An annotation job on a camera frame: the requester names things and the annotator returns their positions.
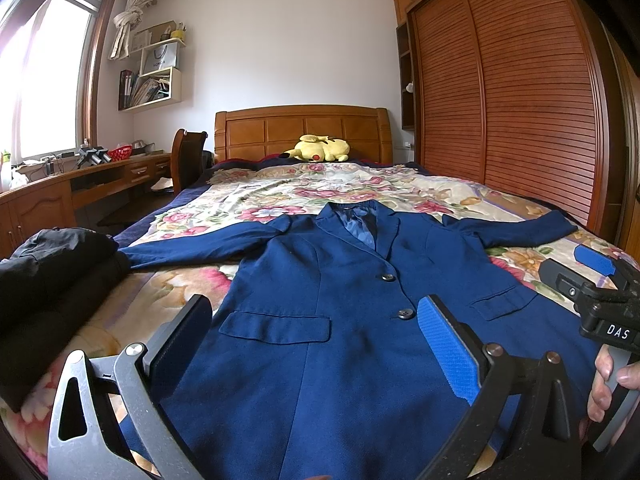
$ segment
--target wooden headboard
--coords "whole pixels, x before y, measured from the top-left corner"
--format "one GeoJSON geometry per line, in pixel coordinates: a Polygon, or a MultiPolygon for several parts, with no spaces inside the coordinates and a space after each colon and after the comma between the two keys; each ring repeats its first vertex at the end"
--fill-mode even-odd
{"type": "Polygon", "coordinates": [[[391,164],[391,128],[386,108],[343,105],[289,105],[216,114],[218,161],[260,160],[292,150],[300,136],[313,134],[346,140],[350,158],[391,164]]]}

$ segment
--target tied curtain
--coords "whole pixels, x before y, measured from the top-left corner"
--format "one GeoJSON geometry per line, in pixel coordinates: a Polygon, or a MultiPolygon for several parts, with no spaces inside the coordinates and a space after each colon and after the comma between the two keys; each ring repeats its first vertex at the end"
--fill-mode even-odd
{"type": "Polygon", "coordinates": [[[142,9],[150,3],[151,0],[127,0],[127,7],[124,12],[121,12],[113,19],[118,32],[113,41],[109,59],[123,59],[129,55],[131,31],[142,20],[142,9]]]}

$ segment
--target window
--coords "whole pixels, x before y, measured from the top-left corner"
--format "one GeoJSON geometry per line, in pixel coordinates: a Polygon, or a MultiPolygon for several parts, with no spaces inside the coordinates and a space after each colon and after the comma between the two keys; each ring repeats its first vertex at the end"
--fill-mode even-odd
{"type": "Polygon", "coordinates": [[[2,51],[0,150],[12,154],[12,163],[82,142],[84,75],[95,66],[90,57],[103,1],[47,0],[2,51]]]}

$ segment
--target flap pocket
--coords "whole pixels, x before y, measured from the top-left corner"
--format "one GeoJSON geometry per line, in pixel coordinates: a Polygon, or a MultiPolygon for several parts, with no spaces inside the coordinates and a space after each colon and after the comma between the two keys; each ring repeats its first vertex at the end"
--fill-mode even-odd
{"type": "Polygon", "coordinates": [[[488,298],[477,300],[471,303],[480,315],[487,321],[491,321],[500,316],[506,316],[512,312],[516,312],[525,308],[533,298],[536,297],[536,291],[531,290],[525,285],[518,284],[504,291],[493,294],[488,298]]]}
{"type": "Polygon", "coordinates": [[[330,324],[327,317],[270,316],[236,310],[225,319],[220,333],[274,345],[323,343],[329,341],[330,324]]]}

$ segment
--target navy blue blazer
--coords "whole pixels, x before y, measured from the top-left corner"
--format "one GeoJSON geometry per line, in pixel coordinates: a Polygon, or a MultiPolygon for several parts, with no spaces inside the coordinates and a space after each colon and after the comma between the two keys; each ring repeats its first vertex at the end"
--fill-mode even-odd
{"type": "MultiPolygon", "coordinates": [[[[441,224],[368,201],[122,251],[135,269],[244,254],[209,334],[161,402],[203,474],[413,480],[468,408],[416,318],[399,317],[427,294],[513,355],[559,352],[585,413],[597,345],[578,334],[577,316],[484,252],[574,230],[559,212],[441,224]]],[[[513,406],[506,411],[505,427],[513,406]]]]}

